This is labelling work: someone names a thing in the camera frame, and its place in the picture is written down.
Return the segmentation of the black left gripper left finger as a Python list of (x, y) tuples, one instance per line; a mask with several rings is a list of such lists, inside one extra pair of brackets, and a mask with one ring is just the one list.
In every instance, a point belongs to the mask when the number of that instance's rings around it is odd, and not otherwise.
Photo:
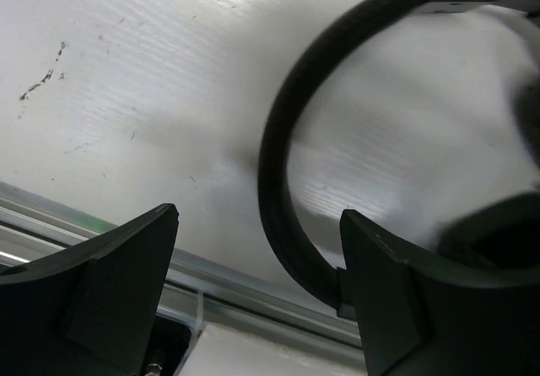
[(179, 225), (172, 204), (1, 273), (3, 375), (136, 375)]

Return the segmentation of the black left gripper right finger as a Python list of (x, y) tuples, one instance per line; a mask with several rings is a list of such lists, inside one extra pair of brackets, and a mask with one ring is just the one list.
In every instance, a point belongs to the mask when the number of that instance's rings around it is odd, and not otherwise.
[(369, 374), (538, 374), (537, 267), (464, 266), (353, 210), (339, 226)]

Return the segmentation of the large black gaming headset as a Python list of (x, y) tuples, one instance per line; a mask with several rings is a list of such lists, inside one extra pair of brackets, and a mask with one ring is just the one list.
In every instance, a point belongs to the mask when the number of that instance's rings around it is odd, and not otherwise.
[(305, 234), (289, 193), (289, 146), (305, 107), (338, 65), (367, 40), (416, 9), (460, 13), (493, 4), (539, 20), (539, 0), (364, 0), (326, 28), (294, 64), (273, 101), (260, 146), (257, 190), (261, 222), (267, 241), (285, 271), (310, 295), (354, 319), (348, 275), (331, 266)]

